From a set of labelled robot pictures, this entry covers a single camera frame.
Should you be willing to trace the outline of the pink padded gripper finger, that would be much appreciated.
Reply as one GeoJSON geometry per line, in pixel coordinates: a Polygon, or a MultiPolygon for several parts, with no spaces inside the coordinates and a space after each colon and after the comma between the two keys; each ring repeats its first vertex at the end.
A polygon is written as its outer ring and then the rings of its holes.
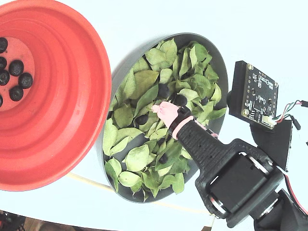
{"type": "Polygon", "coordinates": [[[228,172],[227,146],[202,129],[187,107],[163,101],[152,106],[152,111],[164,122],[170,135],[190,154],[201,173],[228,172]]]}
{"type": "Polygon", "coordinates": [[[204,129],[207,133],[209,133],[212,137],[214,137],[215,139],[218,139],[218,134],[216,134],[215,132],[213,132],[211,129],[205,127],[205,126],[202,125],[200,122],[196,121],[196,123],[197,123],[202,129],[204,129]]]}

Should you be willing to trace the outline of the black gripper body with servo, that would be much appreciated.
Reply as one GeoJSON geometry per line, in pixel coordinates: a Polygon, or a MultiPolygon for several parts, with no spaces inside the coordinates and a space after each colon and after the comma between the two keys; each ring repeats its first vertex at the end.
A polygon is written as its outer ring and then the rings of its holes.
{"type": "Polygon", "coordinates": [[[260,149],[240,139],[223,144],[203,138],[194,145],[200,169],[197,190],[208,211],[226,219],[229,228],[242,222],[282,180],[266,159],[260,149]]]}

